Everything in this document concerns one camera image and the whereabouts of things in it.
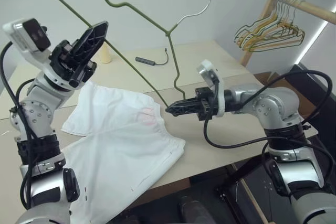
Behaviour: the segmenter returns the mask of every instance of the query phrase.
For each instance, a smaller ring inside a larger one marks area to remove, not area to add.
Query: wire hanger
[[[251,26],[245,25],[237,31],[234,40],[236,44],[242,50],[250,52],[300,45],[305,32],[293,25],[296,8],[292,20],[290,19],[290,5],[295,1],[297,0],[274,1],[273,10],[268,17],[254,22]]]
[[[65,0],[59,0],[62,4],[64,4],[72,13],[74,13],[81,21],[83,21],[87,26],[91,26],[91,24],[83,17],[81,16],[74,8],[72,8]],[[174,46],[173,46],[173,42],[172,42],[172,38],[171,38],[171,33],[172,31],[186,18],[189,17],[193,17],[193,16],[198,16],[200,14],[202,14],[203,12],[205,12],[205,10],[208,9],[211,0],[209,0],[206,4],[206,6],[198,13],[195,14],[189,14],[189,15],[185,15],[183,16],[170,30],[167,30],[165,28],[163,28],[161,25],[159,25],[157,22],[155,22],[154,20],[152,20],[149,16],[147,16],[145,13],[143,13],[142,11],[140,11],[139,9],[137,9],[135,6],[133,6],[132,4],[128,3],[128,2],[121,2],[121,3],[113,3],[110,0],[105,0],[105,2],[114,8],[120,8],[123,6],[127,6],[128,8],[132,9],[134,12],[138,13],[141,17],[143,17],[144,19],[146,19],[149,23],[153,24],[155,27],[157,27],[159,30],[163,31],[165,33],[165,35],[168,37],[169,40],[169,44],[170,44],[170,48],[171,48],[171,52],[173,55],[173,59],[174,59],[174,64],[175,64],[175,68],[176,68],[176,77],[174,79],[174,88],[176,90],[178,90],[179,92],[182,93],[183,95],[183,99],[185,99],[185,92],[180,89],[179,87],[177,87],[176,82],[180,77],[180,70],[179,70],[179,66],[177,64],[177,59],[176,59],[176,55],[175,55],[175,50],[174,50]],[[145,78],[145,76],[143,76],[141,74],[141,72],[129,61],[125,58],[125,56],[116,48],[112,45],[112,43],[110,43],[108,40],[105,40],[106,44],[108,46],[110,46],[112,48],[112,50],[114,50],[154,91],[155,93],[158,94],[158,96],[160,97],[160,99],[162,100],[162,102],[168,106],[168,104],[166,103],[166,101],[163,99],[163,97],[161,96],[161,94],[158,92],[158,90]]]

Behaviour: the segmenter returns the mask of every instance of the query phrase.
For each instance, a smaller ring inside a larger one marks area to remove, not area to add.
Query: cord
[[[25,85],[27,85],[27,84],[33,82],[34,80],[35,80],[35,79],[30,79],[30,80],[28,80],[28,81],[25,81],[25,82],[23,82],[23,83],[18,87],[18,89],[16,90],[16,93],[15,93],[15,97],[16,97],[16,100],[17,100],[17,101],[20,100],[20,93],[21,93],[23,87],[24,87]]]
[[[22,111],[22,107],[19,104],[19,101],[16,99],[11,87],[8,84],[8,81],[6,79],[5,76],[5,71],[4,71],[4,58],[5,58],[5,54],[7,52],[7,50],[11,47],[13,43],[10,41],[9,43],[7,43],[7,45],[3,48],[3,50],[0,53],[0,77],[2,80],[2,83],[5,87],[5,89],[7,90],[10,98],[12,99],[16,110],[17,110],[17,114],[20,117],[22,124],[25,128],[26,131],[26,135],[27,135],[27,142],[28,142],[28,170],[27,170],[27,178],[26,178],[26,199],[27,199],[27,203],[24,205],[24,207],[26,209],[29,209],[31,204],[30,204],[30,190],[31,190],[31,175],[32,175],[32,171],[33,171],[33,148],[32,148],[32,134],[34,135],[34,137],[36,136],[36,134],[30,129],[28,122],[26,120],[26,117]]]
[[[39,158],[39,156],[37,156],[35,158],[35,160],[33,162],[33,165],[36,164],[38,158]],[[25,201],[24,192],[25,192],[25,185],[26,185],[26,182],[27,182],[27,177],[28,177],[28,173],[26,173],[25,176],[23,177],[23,180],[22,180],[22,183],[21,183],[21,186],[20,186],[20,200],[21,200],[22,205],[26,209],[28,209],[28,208],[27,208],[27,204],[26,204],[26,201]]]
[[[168,53],[167,53],[167,48],[165,48],[164,51],[166,52],[166,55],[167,55],[167,60],[166,60],[166,62],[165,62],[165,63],[162,63],[162,64],[157,64],[157,63],[155,63],[155,65],[162,66],[162,65],[166,65],[166,64],[168,63],[168,61],[169,61],[169,56],[168,56]]]
[[[264,87],[262,87],[260,90],[258,90],[254,95],[252,95],[250,98],[248,98],[245,102],[243,102],[241,104],[241,108],[244,107],[250,101],[252,101],[255,97],[257,97],[258,95],[260,95],[267,88],[269,88],[270,86],[272,86],[274,83],[278,82],[279,80],[281,80],[281,79],[283,79],[283,78],[285,78],[287,76],[293,76],[293,75],[296,75],[296,74],[303,74],[303,73],[315,74],[316,76],[321,76],[321,77],[323,77],[327,81],[327,84],[328,84],[328,86],[327,86],[327,92],[326,92],[326,95],[324,96],[324,98],[316,106],[316,108],[310,113],[310,115],[301,122],[302,124],[307,123],[310,119],[312,119],[320,111],[320,109],[323,107],[323,105],[327,101],[327,99],[330,96],[331,91],[332,91],[332,80],[331,80],[331,78],[327,74],[322,73],[320,71],[316,71],[316,70],[308,70],[308,69],[306,69],[306,70],[293,71],[293,72],[289,72],[289,73],[285,73],[285,74],[280,75],[279,77],[275,78],[273,81],[271,81],[270,83],[268,83],[267,85],[265,85]]]
[[[218,145],[218,144],[213,143],[208,138],[208,135],[207,135],[207,126],[208,126],[209,119],[212,116],[212,112],[214,110],[215,101],[217,100],[217,97],[218,97],[218,84],[219,84],[219,81],[215,80],[214,83],[215,83],[214,100],[211,102],[210,109],[209,109],[209,111],[208,111],[208,113],[206,115],[206,118],[205,118],[205,121],[204,121],[204,126],[203,126],[203,134],[204,134],[205,140],[210,145],[212,145],[213,147],[216,147],[216,148],[231,149],[231,148],[237,148],[237,147],[242,147],[242,146],[245,146],[245,145],[261,142],[261,141],[264,141],[264,140],[285,140],[285,141],[288,141],[288,142],[291,142],[291,143],[294,143],[294,144],[297,144],[297,145],[306,146],[306,147],[312,148],[314,150],[317,150],[319,152],[322,152],[329,159],[328,169],[327,169],[326,175],[324,177],[324,183],[327,182],[327,180],[329,179],[330,174],[332,172],[332,169],[333,169],[333,167],[335,165],[335,161],[334,161],[333,157],[331,156],[331,154],[326,149],[321,148],[319,146],[308,144],[308,143],[304,143],[304,142],[297,141],[297,140],[288,139],[288,138],[282,137],[282,136],[272,136],[272,137],[271,136],[266,136],[266,137],[261,137],[261,138],[257,138],[257,139],[251,140],[251,141],[247,141],[247,142],[240,143],[240,144],[234,144],[234,145]],[[267,145],[268,145],[268,143],[265,144],[265,146],[264,146],[264,148],[262,149],[262,152],[261,152],[262,163],[263,163],[263,166],[264,166],[265,169],[266,169],[265,150],[266,150]]]
[[[208,137],[207,127],[208,127],[208,123],[209,123],[210,117],[211,117],[212,112],[213,112],[214,107],[215,107],[215,101],[217,100],[217,97],[218,97],[218,83],[219,83],[219,81],[215,80],[214,83],[215,83],[214,100],[213,100],[213,102],[210,105],[210,109],[209,109],[209,111],[208,111],[208,113],[207,113],[207,115],[205,117],[205,121],[204,121],[204,125],[203,125],[204,138],[208,142],[208,144],[212,145],[213,147],[220,148],[220,149],[233,149],[233,148],[238,148],[238,147],[242,147],[242,146],[245,146],[245,145],[254,144],[254,143],[258,143],[258,142],[270,139],[270,137],[266,136],[266,137],[261,137],[261,138],[257,138],[257,139],[254,139],[254,140],[250,140],[250,141],[247,141],[247,142],[244,142],[244,143],[234,144],[234,145],[219,145],[219,144],[215,144],[214,142],[212,142],[209,139],[209,137]],[[272,137],[272,139],[275,139],[275,138],[278,138],[278,139],[287,139],[287,138],[282,137],[282,136],[274,136],[274,137]]]

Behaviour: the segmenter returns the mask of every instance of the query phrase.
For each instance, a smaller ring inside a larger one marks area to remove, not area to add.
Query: wooden clothes rack
[[[328,21],[330,23],[333,23],[336,25],[336,13],[333,13],[329,10],[326,10],[322,7],[316,6],[314,4],[308,3],[303,0],[267,0],[264,10],[261,13],[260,19],[269,17],[271,15],[272,10],[274,9],[275,2],[282,2],[287,5],[293,6],[296,9],[302,10],[306,13],[309,13],[315,17],[321,18],[325,21]],[[240,64],[246,67],[248,64],[253,52],[245,52],[242,59],[240,60]]]

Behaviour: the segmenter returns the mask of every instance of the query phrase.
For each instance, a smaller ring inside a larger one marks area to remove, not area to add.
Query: table
[[[219,58],[214,58],[214,60],[212,60],[210,57],[211,53],[208,52],[209,57],[207,58],[211,61],[218,62],[215,66],[218,68],[219,71],[221,71],[222,74],[226,74],[226,76],[223,75],[225,76],[223,80],[226,87],[241,83],[258,83],[258,81],[251,73],[249,73],[246,69],[242,69],[241,66],[233,58],[231,58],[228,54],[224,53],[224,50],[219,49],[218,45],[216,45],[214,42],[205,42],[201,44],[202,47],[208,46],[210,52],[211,48],[213,48],[214,51],[217,51],[216,55],[218,55],[218,57],[224,57],[224,59],[222,60],[220,60]],[[195,48],[200,48],[200,44],[189,44],[188,46],[184,46],[189,47],[189,50],[186,49],[186,51],[189,52],[197,51],[195,50]],[[194,97],[195,88],[204,87],[206,86],[206,84],[205,82],[197,82],[198,80],[202,80],[202,78],[197,78],[196,81],[193,81],[192,84],[188,83],[192,81],[189,76],[194,75],[194,72],[196,72],[194,70],[194,66],[193,69],[191,69],[191,67],[188,68],[187,65],[185,65],[184,67],[181,67],[181,69],[182,71],[185,71],[185,73],[183,74],[185,78],[181,78],[181,82],[187,83],[186,85],[181,86],[181,88],[185,90],[187,98]],[[155,67],[150,68],[149,70],[157,71]],[[163,81],[162,84],[158,87],[164,87],[165,85],[168,85],[168,83],[164,83],[166,79],[165,76],[162,75],[162,73],[161,76],[163,78]],[[11,82],[17,81],[18,74],[16,72],[14,73],[13,78],[16,79],[11,79]],[[98,82],[99,84],[104,83],[105,81],[105,77],[103,78],[103,80],[96,79],[96,82]],[[121,83],[119,83],[119,80],[116,80],[115,83],[121,85]],[[134,90],[141,88],[144,89],[145,87],[133,86],[131,88]],[[176,100],[182,99],[181,94],[171,87],[162,89],[160,93],[166,99],[168,104],[171,104]],[[166,185],[168,183],[175,182],[183,178],[200,174],[202,172],[206,172],[208,170],[228,165],[242,159],[246,159],[260,154],[261,148],[264,144],[263,142],[249,145],[248,147],[241,147],[231,150],[216,149],[210,146],[203,138],[203,122],[199,122],[195,114],[183,115],[175,118],[172,115],[164,112],[163,103],[158,98],[155,92],[148,92],[147,94],[153,97],[153,99],[161,105],[161,114],[163,119],[165,120],[165,126],[167,130],[172,135],[186,140],[184,155],[164,176],[162,176],[159,181],[157,181],[153,185],[152,188]],[[59,130],[63,122],[70,115],[74,108],[74,106],[68,106],[61,108],[55,112],[52,126],[57,131],[61,147],[65,147],[68,144],[79,139],[79,137],[77,136],[69,135]],[[227,145],[245,142],[247,140],[265,136],[264,131],[258,122],[258,119],[248,114],[233,115],[231,113],[225,113],[224,117],[215,118],[210,121],[208,126],[208,132],[209,137],[213,141]],[[18,133],[10,125],[9,120],[0,120],[0,163],[3,164],[2,172],[3,176],[6,178],[0,180],[0,192],[3,199],[0,205],[1,223],[14,223],[19,215],[23,212],[23,207],[19,202],[18,196],[20,183],[22,181],[22,177],[19,172],[19,166],[21,162],[20,158],[17,155],[16,144],[13,140],[14,136],[16,136],[17,134]],[[316,134],[317,131],[314,128],[306,131],[307,137]]]

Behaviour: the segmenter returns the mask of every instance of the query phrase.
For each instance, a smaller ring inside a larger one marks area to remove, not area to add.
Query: beige tabletop
[[[251,73],[248,73],[247,70],[241,70],[241,66],[234,59],[228,58],[226,61],[232,61],[230,70],[227,69],[227,65],[224,63],[218,63],[216,65],[222,73],[229,73],[231,71],[231,75],[223,78],[226,87],[242,83],[258,83]],[[235,67],[237,70],[236,73],[238,74],[234,74],[233,69]],[[191,98],[195,95],[195,88],[204,86],[206,86],[204,82],[194,82],[194,84],[181,86],[181,88],[185,90],[187,98]],[[168,104],[182,98],[181,94],[173,88],[164,89],[160,92]],[[260,154],[262,146],[264,145],[263,142],[230,150],[217,149],[210,146],[203,137],[203,122],[198,121],[195,114],[175,118],[164,112],[165,107],[156,93],[148,92],[147,94],[152,96],[155,101],[161,105],[161,114],[165,120],[165,126],[168,132],[186,140],[183,156],[153,187],[166,185]],[[62,124],[74,108],[74,106],[69,106],[55,112],[52,126],[57,131],[61,147],[65,147],[79,139],[77,136],[60,131]],[[314,128],[306,131],[307,137],[316,134],[317,131]],[[21,162],[17,154],[16,144],[13,140],[16,135],[18,135],[18,132],[12,128],[8,119],[0,120],[0,163],[3,164],[3,179],[0,180],[0,196],[1,199],[3,199],[0,205],[0,223],[14,223],[24,211],[19,201],[19,187],[22,177],[19,172]],[[208,126],[208,135],[214,142],[225,145],[241,143],[265,136],[257,118],[248,114],[233,115],[231,113],[225,113],[222,118],[214,118],[211,120]]]

